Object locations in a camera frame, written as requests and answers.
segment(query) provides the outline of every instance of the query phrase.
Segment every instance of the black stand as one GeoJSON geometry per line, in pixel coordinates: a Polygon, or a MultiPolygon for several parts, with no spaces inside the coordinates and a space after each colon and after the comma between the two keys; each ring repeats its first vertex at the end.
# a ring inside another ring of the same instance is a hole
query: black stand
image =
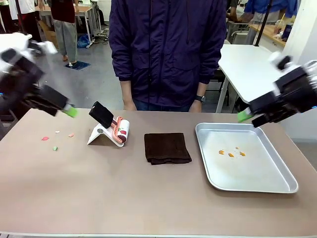
{"type": "Polygon", "coordinates": [[[24,25],[23,25],[23,19],[22,19],[22,13],[21,13],[21,9],[20,9],[20,4],[19,4],[19,0],[15,0],[15,5],[16,5],[16,9],[18,11],[18,19],[20,19],[20,24],[21,24],[21,28],[22,28],[22,33],[24,35],[26,35],[25,29],[24,29],[24,25]]]}
{"type": "Polygon", "coordinates": [[[269,15],[269,11],[271,11],[271,8],[272,8],[272,4],[273,4],[273,0],[269,0],[269,4],[267,5],[267,10],[266,10],[263,22],[262,22],[262,26],[261,26],[261,29],[260,29],[260,32],[259,32],[259,36],[258,36],[257,42],[256,42],[256,44],[254,46],[259,46],[259,43],[260,43],[260,40],[261,40],[261,36],[263,34],[263,30],[264,30],[264,27],[265,27],[265,24],[266,24],[268,15],[269,15]]]}

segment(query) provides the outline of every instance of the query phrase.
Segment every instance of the metal tray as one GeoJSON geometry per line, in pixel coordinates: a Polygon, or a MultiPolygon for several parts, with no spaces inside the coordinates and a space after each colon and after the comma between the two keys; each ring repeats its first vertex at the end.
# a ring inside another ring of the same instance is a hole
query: metal tray
{"type": "Polygon", "coordinates": [[[195,131],[208,180],[217,189],[297,192],[297,181],[260,128],[251,124],[200,123],[195,131]]]}

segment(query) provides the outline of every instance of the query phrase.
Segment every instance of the white stand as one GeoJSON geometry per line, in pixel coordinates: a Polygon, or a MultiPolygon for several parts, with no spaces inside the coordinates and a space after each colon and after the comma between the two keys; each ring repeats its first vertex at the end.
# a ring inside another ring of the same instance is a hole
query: white stand
{"type": "Polygon", "coordinates": [[[104,128],[100,123],[93,129],[91,136],[89,137],[87,145],[89,145],[94,139],[96,139],[99,135],[104,134],[106,135],[114,144],[118,147],[122,147],[124,143],[119,144],[116,142],[112,137],[113,128],[109,127],[108,129],[104,128]]]}

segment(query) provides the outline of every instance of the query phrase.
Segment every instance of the blue plastic bag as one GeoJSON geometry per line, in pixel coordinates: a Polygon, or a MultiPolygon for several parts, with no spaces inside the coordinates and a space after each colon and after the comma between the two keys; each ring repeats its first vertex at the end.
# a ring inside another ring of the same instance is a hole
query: blue plastic bag
{"type": "Polygon", "coordinates": [[[77,48],[85,48],[90,44],[88,34],[81,35],[77,40],[77,48]]]}

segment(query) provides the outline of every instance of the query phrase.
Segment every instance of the dark red shirt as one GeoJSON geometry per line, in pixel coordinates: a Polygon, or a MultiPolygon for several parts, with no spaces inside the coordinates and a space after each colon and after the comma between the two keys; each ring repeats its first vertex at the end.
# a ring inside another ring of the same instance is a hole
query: dark red shirt
{"type": "Polygon", "coordinates": [[[54,20],[75,23],[75,9],[72,0],[52,0],[52,17],[54,20]]]}

